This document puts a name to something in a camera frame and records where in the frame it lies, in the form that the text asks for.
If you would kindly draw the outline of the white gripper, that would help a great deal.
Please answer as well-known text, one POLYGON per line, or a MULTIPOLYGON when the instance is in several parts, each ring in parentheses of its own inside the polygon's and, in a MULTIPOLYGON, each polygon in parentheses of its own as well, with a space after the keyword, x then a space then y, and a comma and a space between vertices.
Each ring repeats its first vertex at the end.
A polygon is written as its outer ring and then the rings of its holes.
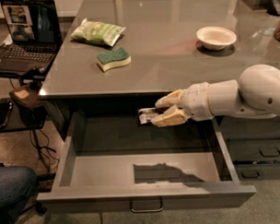
POLYGON ((209 107, 208 87, 209 84, 203 82, 192 84, 185 90, 171 91, 156 102, 157 108, 169 108, 153 118, 151 123, 157 127, 167 127, 184 124, 189 118, 195 121, 211 120, 213 114, 209 107))

